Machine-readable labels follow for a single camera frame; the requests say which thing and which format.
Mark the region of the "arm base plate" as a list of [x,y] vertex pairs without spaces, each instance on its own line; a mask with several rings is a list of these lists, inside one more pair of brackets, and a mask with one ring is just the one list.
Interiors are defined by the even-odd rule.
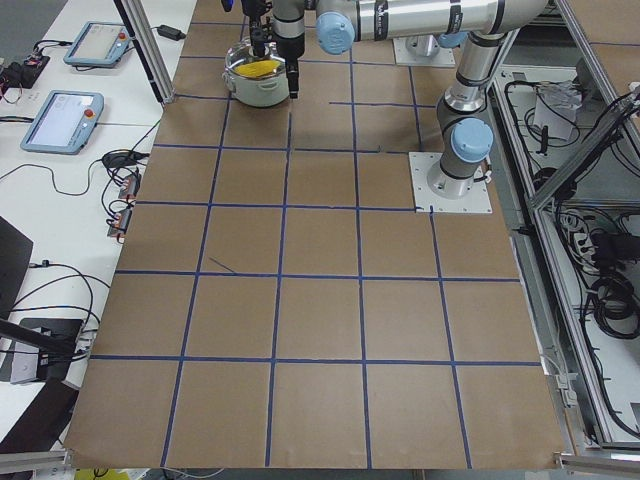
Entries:
[[453,68],[453,50],[438,43],[434,35],[393,39],[395,63],[400,66]]
[[493,212],[480,165],[468,179],[448,177],[440,165],[440,152],[408,154],[415,210],[420,213],[482,214]]

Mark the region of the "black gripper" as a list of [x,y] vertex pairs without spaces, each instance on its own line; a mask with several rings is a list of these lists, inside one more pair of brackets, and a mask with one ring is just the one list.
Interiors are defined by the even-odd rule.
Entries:
[[268,40],[270,35],[269,27],[263,22],[263,18],[266,14],[267,11],[264,9],[254,10],[247,14],[254,55],[265,54],[265,46],[262,40]]
[[287,38],[277,36],[278,54],[285,60],[289,97],[297,98],[299,95],[299,65],[298,60],[305,52],[305,34]]

